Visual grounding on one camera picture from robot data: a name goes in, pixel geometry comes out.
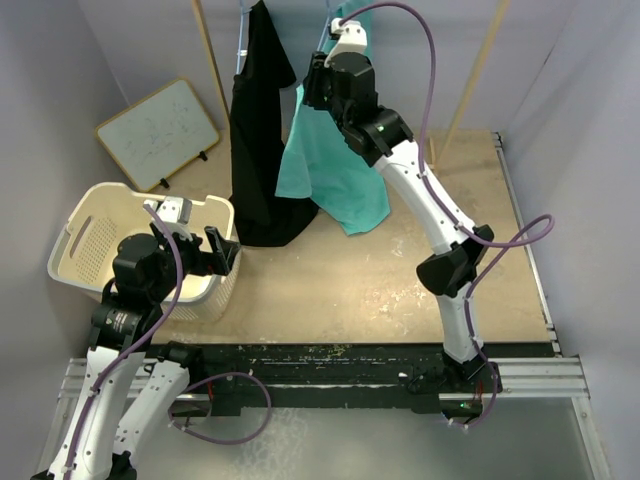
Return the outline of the teal t shirt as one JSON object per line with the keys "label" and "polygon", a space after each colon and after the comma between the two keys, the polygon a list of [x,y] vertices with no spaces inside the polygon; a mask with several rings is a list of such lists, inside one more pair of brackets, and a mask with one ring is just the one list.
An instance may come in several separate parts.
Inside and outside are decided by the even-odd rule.
{"label": "teal t shirt", "polygon": [[303,104],[303,94],[298,85],[275,195],[310,199],[347,235],[367,233],[391,212],[385,182],[348,148],[329,113]]}

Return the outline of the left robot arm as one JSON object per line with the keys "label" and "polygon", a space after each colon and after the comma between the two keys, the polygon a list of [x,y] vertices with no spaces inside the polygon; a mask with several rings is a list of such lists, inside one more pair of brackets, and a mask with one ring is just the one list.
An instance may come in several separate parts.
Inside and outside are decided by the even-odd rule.
{"label": "left robot arm", "polygon": [[194,392],[206,378],[201,348],[170,342],[155,361],[138,397],[131,385],[143,366],[155,327],[172,309],[187,275],[227,276],[240,252],[214,227],[202,238],[183,238],[166,227],[125,238],[91,316],[86,373],[68,432],[40,479],[134,479],[141,449],[182,392]]}

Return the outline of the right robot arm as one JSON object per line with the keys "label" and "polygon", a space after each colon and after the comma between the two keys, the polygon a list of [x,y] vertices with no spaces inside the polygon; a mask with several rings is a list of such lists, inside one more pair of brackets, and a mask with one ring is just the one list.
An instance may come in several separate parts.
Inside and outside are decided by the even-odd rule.
{"label": "right robot arm", "polygon": [[330,115],[346,145],[394,187],[422,226],[432,253],[417,266],[416,275],[438,303],[445,380],[456,391],[469,390],[485,362],[483,343],[475,339],[474,323],[465,313],[472,307],[471,284],[486,254],[485,244],[494,238],[492,229],[472,226],[472,234],[465,234],[461,224],[447,216],[456,205],[420,166],[419,145],[402,117],[379,105],[368,57],[313,53],[304,90],[304,104]]}

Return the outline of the light blue wire hanger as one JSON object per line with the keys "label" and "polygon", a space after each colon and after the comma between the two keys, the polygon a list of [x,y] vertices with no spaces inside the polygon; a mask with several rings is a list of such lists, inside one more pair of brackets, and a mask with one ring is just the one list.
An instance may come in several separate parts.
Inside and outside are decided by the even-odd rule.
{"label": "light blue wire hanger", "polygon": [[320,34],[320,38],[318,40],[318,44],[316,47],[317,51],[321,51],[324,52],[325,51],[325,47],[329,42],[330,39],[330,29],[331,29],[331,22],[334,18],[334,9],[332,7],[332,1],[331,0],[325,0],[324,1],[324,5],[325,5],[325,19],[324,19],[324,23],[323,23],[323,27],[321,30],[321,34]]}

